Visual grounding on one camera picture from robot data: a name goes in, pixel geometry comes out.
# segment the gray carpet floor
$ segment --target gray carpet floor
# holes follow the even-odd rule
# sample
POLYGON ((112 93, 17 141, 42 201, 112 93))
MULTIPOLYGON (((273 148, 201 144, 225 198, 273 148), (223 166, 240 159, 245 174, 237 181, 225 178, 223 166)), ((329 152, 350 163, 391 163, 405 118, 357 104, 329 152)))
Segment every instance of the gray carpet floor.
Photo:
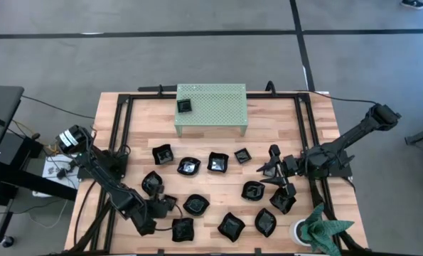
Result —
MULTIPOLYGON (((423 10, 398 2, 298 0, 297 5, 304 30, 423 28, 423 10)), ((0 34, 294 28, 290 4, 282 0, 0 0, 0 34)), ((370 248, 423 255, 423 151, 404 143, 405 136, 423 129, 423 34, 304 40, 316 90, 378 101, 402 115, 393 130, 354 144, 351 166, 370 248)), ((101 92, 192 82, 246 83, 249 90, 261 90, 268 80, 278 90, 306 89, 295 35, 0 39, 0 85, 23 86, 27 96, 86 115, 94 115, 101 92)), ((338 101, 333 106, 341 132, 369 107, 338 101)), ((28 100, 14 119, 44 141, 73 124, 91 124, 28 100)), ((14 211, 51 200, 21 189, 14 211)), ((53 223, 63 204, 31 214, 53 223)), ((51 229, 27 214, 15 215, 7 233, 17 243, 0 246, 0 255, 60 252, 72 206, 51 229)))

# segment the wooden tabletop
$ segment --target wooden tabletop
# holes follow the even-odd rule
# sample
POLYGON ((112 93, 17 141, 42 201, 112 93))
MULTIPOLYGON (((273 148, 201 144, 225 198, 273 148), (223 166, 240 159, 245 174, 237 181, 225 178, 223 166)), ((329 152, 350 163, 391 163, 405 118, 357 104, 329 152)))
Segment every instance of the wooden tabletop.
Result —
MULTIPOLYGON (((101 94, 95 119, 97 138, 95 145, 107 149, 112 130, 118 93, 101 94)), ((336 117, 331 100, 311 94, 314 117, 321 143, 329 142, 339 136, 336 117)), ((195 238, 190 242, 173 242, 171 231, 155 232, 141 237, 130 220, 123 220, 118 214, 115 220, 112 240, 112 253, 156 253, 159 248, 166 253, 206 253, 254 252, 259 247, 263 252, 307 252, 308 248, 296 245, 289 237, 289 226, 295 220, 305 218, 313 210, 309 184, 304 177, 291 177, 290 182, 296 188, 296 203, 286 215, 271 205, 269 199, 276 190, 274 185, 266 185, 264 197, 258 202, 249 202, 241 198, 243 184, 247 181, 259 181, 264 177, 255 170, 269 160, 268 148, 277 144, 282 156, 299 156, 301 139, 296 119, 293 100, 248 100, 247 111, 249 126, 244 137, 237 127, 184 127, 183 136, 178 138, 174 123, 175 100, 135 100, 129 128, 128 145, 132 152, 129 156, 126 177, 122 180, 129 187, 135 188, 143 197, 147 194, 141 189, 141 181, 149 172, 155 170, 165 185, 165 194, 178 198, 182 207, 187 197, 200 194, 210 201, 210 207, 200 217, 194 218, 195 238), (175 160, 162 166, 155 166, 151 154, 153 147, 171 144, 175 160), (240 165, 233 152, 246 148, 252 160, 240 165), (226 174, 212 174, 207 169, 210 152, 225 153, 230 156, 226 174), (179 161, 192 156, 202 161, 200 171, 193 177, 176 172, 179 161), (265 238, 254 226, 255 216, 265 207, 275 214, 277 227, 269 238, 265 238), (224 215, 231 212, 245 222, 246 228, 236 242, 231 242, 218 232, 217 227, 224 215)), ((304 121, 307 122, 306 109, 303 107, 304 121)), ((123 107, 117 145, 121 138, 125 108, 123 107)), ((306 130, 309 145, 312 145, 310 129, 306 130)), ((355 222, 348 229, 353 239, 367 247, 366 237, 361 222, 358 204, 352 187, 341 178, 328 179, 336 217, 339 220, 355 222)), ((91 181, 80 184, 73 216, 70 221, 65 249, 73 246, 73 233, 78 211, 82 205, 86 190, 91 181)), ((80 237, 95 218, 100 187, 96 185, 86 203, 78 225, 77 237, 80 237)), ((191 217, 183 210, 186 217, 191 217)), ((173 218, 179 218, 174 209, 165 219, 156 219, 158 228, 171 227, 173 218)), ((98 248, 103 247, 107 220, 102 224, 98 248)))

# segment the green mesh shelf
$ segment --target green mesh shelf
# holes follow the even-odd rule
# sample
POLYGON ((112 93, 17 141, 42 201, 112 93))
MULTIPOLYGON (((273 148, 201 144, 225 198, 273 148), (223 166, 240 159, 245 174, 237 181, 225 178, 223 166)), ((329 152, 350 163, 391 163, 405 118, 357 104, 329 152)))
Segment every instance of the green mesh shelf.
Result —
POLYGON ((247 128, 247 99, 245 84, 181 84, 176 100, 191 99, 192 111, 175 111, 175 128, 178 136, 184 126, 241 127, 244 136, 247 128))

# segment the green plant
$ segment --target green plant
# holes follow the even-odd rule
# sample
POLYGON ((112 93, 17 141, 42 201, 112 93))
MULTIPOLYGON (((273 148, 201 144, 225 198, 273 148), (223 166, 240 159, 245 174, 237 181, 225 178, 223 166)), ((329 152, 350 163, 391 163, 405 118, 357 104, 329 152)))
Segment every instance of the green plant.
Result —
POLYGON ((353 221, 322 220, 324 205, 319 204, 304 221, 300 231, 301 239, 311 244, 312 251, 317 248, 330 256, 340 256, 341 251, 331 240, 331 236, 348 229, 353 221))

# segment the potted plant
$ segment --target potted plant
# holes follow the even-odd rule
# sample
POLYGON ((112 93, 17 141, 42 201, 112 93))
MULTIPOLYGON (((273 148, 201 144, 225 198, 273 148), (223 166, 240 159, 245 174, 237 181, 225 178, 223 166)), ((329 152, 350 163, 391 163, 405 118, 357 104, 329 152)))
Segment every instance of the potted plant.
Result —
POLYGON ((340 256, 341 251, 331 240, 331 236, 348 229, 353 221, 322 220, 323 203, 318 205, 307 219, 290 225, 290 237, 303 246, 312 246, 330 256, 340 256))

